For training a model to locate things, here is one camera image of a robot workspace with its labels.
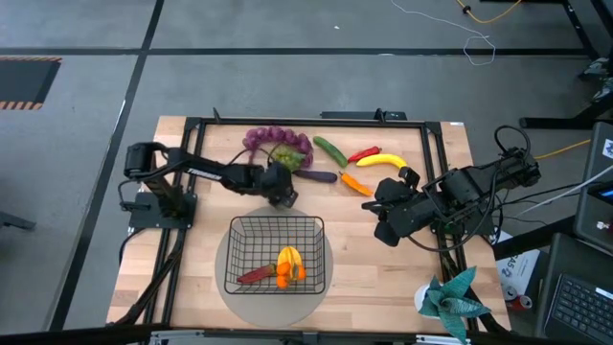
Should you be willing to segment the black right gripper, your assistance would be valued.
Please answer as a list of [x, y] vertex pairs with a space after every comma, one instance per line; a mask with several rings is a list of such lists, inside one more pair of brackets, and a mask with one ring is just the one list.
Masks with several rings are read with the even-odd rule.
[[399, 180], [381, 180], [375, 191], [377, 201], [361, 205], [363, 210], [377, 215], [374, 235], [391, 247], [396, 247], [400, 238], [408, 237], [432, 223], [438, 211], [431, 197], [417, 194], [420, 182], [417, 172], [405, 166], [398, 171], [398, 177]]

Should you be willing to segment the green grape bunch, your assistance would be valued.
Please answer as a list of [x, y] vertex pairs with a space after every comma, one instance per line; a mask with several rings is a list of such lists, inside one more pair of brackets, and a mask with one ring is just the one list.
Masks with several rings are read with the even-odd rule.
[[291, 146], [279, 145], [273, 149], [271, 157], [288, 168], [291, 172], [301, 169], [306, 156]]

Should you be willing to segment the orange carrot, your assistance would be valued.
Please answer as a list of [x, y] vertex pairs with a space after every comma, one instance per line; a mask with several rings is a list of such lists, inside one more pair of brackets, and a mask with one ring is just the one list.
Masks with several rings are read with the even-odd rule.
[[340, 175], [341, 181], [347, 187], [353, 189], [354, 191], [364, 196], [372, 196], [374, 194], [374, 192], [371, 189], [369, 189], [365, 185], [362, 185], [357, 179], [355, 179], [353, 176], [349, 175], [348, 173], [340, 172], [339, 175]]

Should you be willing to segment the purple eggplant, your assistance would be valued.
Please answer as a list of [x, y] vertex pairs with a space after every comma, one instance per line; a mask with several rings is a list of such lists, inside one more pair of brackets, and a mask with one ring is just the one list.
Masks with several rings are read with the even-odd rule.
[[322, 183], [335, 183], [338, 179], [337, 174], [334, 172], [297, 170], [294, 171], [293, 174], [304, 179], [309, 179]]

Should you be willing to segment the yellow banana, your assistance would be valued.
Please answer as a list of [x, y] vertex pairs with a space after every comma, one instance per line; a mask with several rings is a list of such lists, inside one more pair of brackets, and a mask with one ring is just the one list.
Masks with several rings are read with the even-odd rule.
[[366, 156], [356, 162], [357, 167], [370, 167], [381, 164], [393, 165], [399, 170], [404, 167], [407, 167], [407, 163], [403, 158], [389, 153], [378, 153]]

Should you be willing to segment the bright red chili pepper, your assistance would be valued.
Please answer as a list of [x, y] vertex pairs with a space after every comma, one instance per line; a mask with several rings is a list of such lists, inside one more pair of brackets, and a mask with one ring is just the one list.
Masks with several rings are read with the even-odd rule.
[[372, 156], [372, 155], [376, 155], [381, 153], [381, 148], [374, 146], [374, 147], [370, 147], [368, 149], [364, 149], [361, 150], [357, 153], [355, 153], [354, 155], [350, 156], [348, 158], [348, 162], [352, 163], [352, 162], [358, 162], [359, 160], [361, 160], [362, 158], [368, 157], [368, 156]]

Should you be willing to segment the yellow starfruit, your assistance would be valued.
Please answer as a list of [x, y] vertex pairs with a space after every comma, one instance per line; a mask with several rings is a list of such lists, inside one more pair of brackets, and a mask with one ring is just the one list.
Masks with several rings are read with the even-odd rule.
[[277, 266], [285, 262], [304, 266], [301, 254], [293, 246], [284, 247], [279, 253], [277, 258]]

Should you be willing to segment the dark red long pepper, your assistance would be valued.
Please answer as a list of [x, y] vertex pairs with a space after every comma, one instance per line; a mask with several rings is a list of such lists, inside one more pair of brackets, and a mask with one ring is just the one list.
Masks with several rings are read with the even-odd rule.
[[277, 266], [275, 264], [267, 264], [239, 276], [237, 282], [242, 285], [255, 284], [265, 278], [275, 276], [276, 273]]

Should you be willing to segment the white plant pot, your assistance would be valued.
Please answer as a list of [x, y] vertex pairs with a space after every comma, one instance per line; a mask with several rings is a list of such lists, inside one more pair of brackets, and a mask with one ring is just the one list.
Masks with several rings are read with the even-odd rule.
[[436, 307], [432, 304], [429, 297], [427, 296], [427, 291], [430, 289], [429, 285], [423, 285], [418, 288], [417, 292], [414, 295], [414, 305], [416, 311], [421, 316], [426, 318], [436, 318]]

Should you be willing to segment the white printed box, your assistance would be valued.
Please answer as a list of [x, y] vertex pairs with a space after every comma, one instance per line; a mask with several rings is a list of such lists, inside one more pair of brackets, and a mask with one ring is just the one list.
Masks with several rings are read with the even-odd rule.
[[503, 288], [512, 287], [524, 294], [537, 264], [540, 251], [533, 249], [507, 259], [496, 260], [496, 267]]

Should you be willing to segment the black laptop keyboard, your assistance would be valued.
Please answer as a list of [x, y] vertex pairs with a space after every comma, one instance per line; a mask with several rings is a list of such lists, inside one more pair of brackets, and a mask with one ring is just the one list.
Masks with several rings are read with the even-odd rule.
[[613, 256], [555, 235], [535, 334], [557, 344], [613, 345]]

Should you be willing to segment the black chair leg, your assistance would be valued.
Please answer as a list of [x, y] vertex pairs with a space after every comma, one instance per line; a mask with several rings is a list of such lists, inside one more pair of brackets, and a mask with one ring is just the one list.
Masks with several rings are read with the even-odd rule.
[[0, 211], [0, 228], [16, 227], [22, 230], [33, 230], [35, 222]]

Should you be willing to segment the black yellow hazard floor mat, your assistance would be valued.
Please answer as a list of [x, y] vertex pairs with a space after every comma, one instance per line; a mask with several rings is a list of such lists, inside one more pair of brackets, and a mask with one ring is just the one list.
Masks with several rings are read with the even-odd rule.
[[61, 57], [0, 57], [0, 110], [40, 109], [61, 62]]

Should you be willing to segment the black aluminium table frame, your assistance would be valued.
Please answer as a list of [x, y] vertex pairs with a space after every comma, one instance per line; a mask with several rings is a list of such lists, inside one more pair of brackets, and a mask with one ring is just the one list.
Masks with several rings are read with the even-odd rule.
[[[229, 161], [242, 148], [241, 138], [251, 127], [267, 126], [273, 119], [236, 118], [229, 120], [264, 120], [264, 125], [206, 125], [202, 155], [209, 159]], [[344, 153], [352, 154], [374, 145], [385, 152], [400, 155], [417, 171], [421, 184], [427, 173], [420, 130], [388, 125], [418, 125], [417, 122], [392, 121], [388, 125], [376, 121], [357, 121], [335, 125], [333, 120], [287, 120], [280, 127], [304, 132], [309, 138], [322, 136]], [[446, 165], [462, 168], [473, 165], [466, 130], [461, 123], [441, 123]], [[245, 308], [255, 310], [254, 295], [230, 295], [216, 278], [215, 267], [221, 269], [227, 245], [227, 232], [233, 217], [255, 211], [267, 202], [261, 197], [240, 196], [225, 190], [218, 183], [202, 178], [195, 180], [198, 195], [195, 224], [187, 232], [185, 250], [179, 267], [170, 325], [179, 329], [221, 329], [231, 331], [340, 332], [341, 334], [443, 334], [440, 321], [426, 318], [414, 305], [418, 288], [427, 285], [433, 275], [442, 280], [440, 256], [424, 251], [410, 240], [400, 240], [390, 247], [374, 236], [376, 216], [361, 209], [365, 196], [351, 192], [342, 182], [324, 184], [297, 178], [299, 196], [292, 210], [323, 219], [331, 254], [331, 278], [326, 278], [326, 291], [317, 295], [263, 295], [268, 300], [289, 299], [298, 306], [298, 299], [324, 295], [314, 311], [292, 325], [257, 326], [242, 320], [225, 300], [230, 297], [248, 302]], [[117, 321], [136, 302], [151, 280], [161, 231], [144, 230], [126, 245], [106, 321]], [[508, 311], [490, 245], [473, 238], [465, 246], [467, 266], [477, 267], [471, 284], [483, 304], [492, 310], [492, 317], [506, 330], [511, 329]]]

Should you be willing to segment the black desk leg frame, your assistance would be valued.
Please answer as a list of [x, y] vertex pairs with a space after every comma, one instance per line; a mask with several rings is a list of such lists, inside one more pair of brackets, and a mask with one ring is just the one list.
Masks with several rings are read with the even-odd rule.
[[592, 45], [587, 32], [580, 20], [574, 14], [574, 8], [569, 0], [561, 3], [578, 35], [583, 51], [590, 59], [590, 64], [579, 74], [581, 80], [590, 78], [600, 79], [602, 86], [599, 92], [582, 111], [571, 118], [534, 118], [523, 117], [519, 125], [527, 129], [590, 129], [596, 123], [613, 125], [613, 115], [603, 118], [606, 112], [613, 111], [613, 4], [608, 5], [607, 0], [589, 0], [596, 15], [604, 26], [609, 38], [612, 40], [611, 48], [606, 56], [600, 56]]

